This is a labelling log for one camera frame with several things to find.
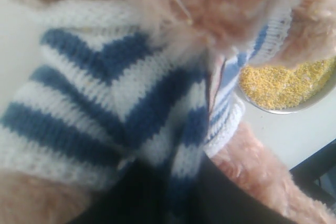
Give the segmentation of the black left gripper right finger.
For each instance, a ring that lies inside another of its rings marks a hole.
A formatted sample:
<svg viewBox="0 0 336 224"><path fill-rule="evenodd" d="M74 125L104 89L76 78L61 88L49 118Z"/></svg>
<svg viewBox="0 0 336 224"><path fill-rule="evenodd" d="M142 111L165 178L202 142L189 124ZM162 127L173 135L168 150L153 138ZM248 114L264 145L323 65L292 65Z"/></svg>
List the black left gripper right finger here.
<svg viewBox="0 0 336 224"><path fill-rule="evenodd" d="M189 223L294 223L238 188L205 156L188 208Z"/></svg>

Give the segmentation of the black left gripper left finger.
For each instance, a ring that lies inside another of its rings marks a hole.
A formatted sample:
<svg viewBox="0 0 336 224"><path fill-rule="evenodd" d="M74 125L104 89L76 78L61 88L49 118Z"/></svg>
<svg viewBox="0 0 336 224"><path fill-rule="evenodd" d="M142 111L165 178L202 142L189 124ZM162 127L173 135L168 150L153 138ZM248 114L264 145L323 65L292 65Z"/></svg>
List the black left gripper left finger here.
<svg viewBox="0 0 336 224"><path fill-rule="evenodd" d="M70 223L162 223L162 196L161 179L137 162L106 195Z"/></svg>

